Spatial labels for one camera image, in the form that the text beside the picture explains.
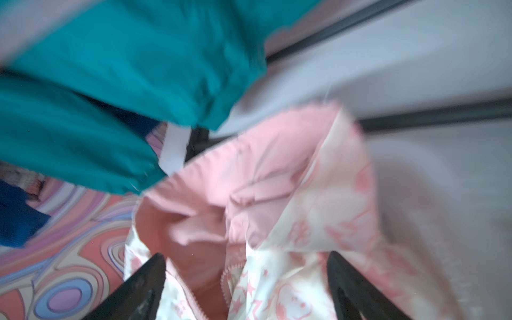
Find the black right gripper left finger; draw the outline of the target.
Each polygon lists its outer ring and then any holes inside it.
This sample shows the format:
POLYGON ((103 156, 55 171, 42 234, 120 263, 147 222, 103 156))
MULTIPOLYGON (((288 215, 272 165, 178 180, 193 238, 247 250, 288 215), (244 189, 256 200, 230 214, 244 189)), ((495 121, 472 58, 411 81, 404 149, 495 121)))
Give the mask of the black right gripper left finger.
POLYGON ((83 320, 155 320, 165 283, 165 260, 155 254, 83 320))

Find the green kids jacket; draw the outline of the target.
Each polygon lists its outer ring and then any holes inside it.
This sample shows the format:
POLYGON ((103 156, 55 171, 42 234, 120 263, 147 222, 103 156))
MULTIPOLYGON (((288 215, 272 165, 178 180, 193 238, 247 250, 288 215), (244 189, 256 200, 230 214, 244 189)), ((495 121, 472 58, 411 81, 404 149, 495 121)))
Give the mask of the green kids jacket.
POLYGON ((165 177, 106 106, 217 129, 317 1, 2 1, 1 160, 107 193, 165 177))

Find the pink patterned kids jacket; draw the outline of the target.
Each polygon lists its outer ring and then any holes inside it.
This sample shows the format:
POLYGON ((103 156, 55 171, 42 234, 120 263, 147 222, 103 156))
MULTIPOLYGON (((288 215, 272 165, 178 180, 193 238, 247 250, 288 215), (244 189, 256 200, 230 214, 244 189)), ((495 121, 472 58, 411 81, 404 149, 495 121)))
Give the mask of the pink patterned kids jacket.
POLYGON ((161 253, 158 319, 334 319, 340 253, 412 319, 454 319, 426 266, 385 239, 373 166, 337 103, 279 113, 192 159, 133 212, 124 276, 161 253))

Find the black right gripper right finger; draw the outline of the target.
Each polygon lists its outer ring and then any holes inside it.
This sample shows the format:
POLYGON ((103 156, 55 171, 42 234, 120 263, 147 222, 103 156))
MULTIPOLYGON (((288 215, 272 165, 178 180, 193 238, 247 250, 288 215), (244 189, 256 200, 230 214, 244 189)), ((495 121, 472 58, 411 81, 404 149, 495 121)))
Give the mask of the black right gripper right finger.
POLYGON ((327 281, 338 320, 411 320, 334 251, 327 259, 327 281))

